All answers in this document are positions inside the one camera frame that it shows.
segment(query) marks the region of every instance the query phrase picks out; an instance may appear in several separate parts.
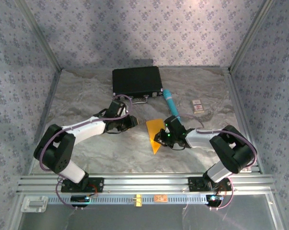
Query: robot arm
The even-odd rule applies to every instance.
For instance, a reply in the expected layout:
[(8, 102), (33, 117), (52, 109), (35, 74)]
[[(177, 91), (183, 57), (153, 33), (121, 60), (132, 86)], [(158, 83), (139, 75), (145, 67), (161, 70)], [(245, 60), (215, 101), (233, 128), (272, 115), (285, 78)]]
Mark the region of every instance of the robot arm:
[(75, 184), (79, 184), (80, 187), (85, 187), (85, 179), (88, 174), (71, 160), (74, 145), (114, 128), (119, 132), (124, 132), (136, 126), (138, 121), (134, 116), (127, 115), (124, 118), (120, 118), (126, 115), (126, 112), (127, 106), (125, 103), (114, 99), (108, 109), (102, 110), (85, 121), (63, 127), (51, 125), (35, 149), (34, 157), (40, 160), (43, 148), (53, 136), (60, 132), (47, 146), (42, 163), (54, 173), (62, 175)]
[(256, 161), (255, 148), (233, 126), (212, 132), (193, 128), (186, 130), (175, 116), (167, 118), (164, 122), (167, 129), (161, 129), (154, 139), (163, 146), (173, 148), (177, 143), (183, 148), (213, 147), (220, 161), (203, 174), (203, 177), (212, 183), (218, 183), (233, 173), (239, 173)]

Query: orange label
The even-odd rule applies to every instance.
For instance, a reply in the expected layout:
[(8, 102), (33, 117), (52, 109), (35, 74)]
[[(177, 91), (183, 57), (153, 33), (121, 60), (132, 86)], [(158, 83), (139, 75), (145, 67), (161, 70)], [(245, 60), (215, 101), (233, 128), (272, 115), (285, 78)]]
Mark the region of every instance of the orange label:
[(167, 195), (155, 195), (154, 202), (156, 203), (168, 202), (168, 196)]

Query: blue marker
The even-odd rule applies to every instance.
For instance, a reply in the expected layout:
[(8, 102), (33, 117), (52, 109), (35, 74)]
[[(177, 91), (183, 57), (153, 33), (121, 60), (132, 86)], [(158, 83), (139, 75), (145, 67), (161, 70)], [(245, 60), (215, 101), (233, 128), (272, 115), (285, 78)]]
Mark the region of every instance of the blue marker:
[(176, 109), (176, 106), (175, 106), (173, 100), (172, 100), (172, 95), (171, 95), (170, 91), (169, 90), (163, 90), (163, 96), (168, 103), (168, 106), (170, 108), (172, 115), (176, 116), (178, 118), (178, 120), (181, 121), (181, 118), (178, 116), (179, 113)]

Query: patterned wallpaper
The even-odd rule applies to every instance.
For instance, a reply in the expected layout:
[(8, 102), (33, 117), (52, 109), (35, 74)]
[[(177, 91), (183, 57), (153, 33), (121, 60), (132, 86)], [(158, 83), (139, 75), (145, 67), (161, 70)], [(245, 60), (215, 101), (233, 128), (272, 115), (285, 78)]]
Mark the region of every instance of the patterned wallpaper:
[(289, 0), (277, 0), (234, 76), (289, 222)]
[(229, 66), (263, 0), (31, 0), (64, 69)]
[(33, 140), (55, 71), (13, 0), (0, 1), (0, 230)]

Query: orange triangle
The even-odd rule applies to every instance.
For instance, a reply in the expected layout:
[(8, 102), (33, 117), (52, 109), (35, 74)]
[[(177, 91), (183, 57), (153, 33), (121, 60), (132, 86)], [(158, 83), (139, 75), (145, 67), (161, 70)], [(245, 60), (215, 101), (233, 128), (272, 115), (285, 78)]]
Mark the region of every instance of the orange triangle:
[(160, 148), (161, 144), (154, 141), (155, 135), (159, 133), (160, 129), (164, 127), (164, 122), (162, 119), (155, 119), (146, 122), (146, 126), (148, 128), (149, 137), (150, 137), (150, 144), (152, 145), (154, 155)]

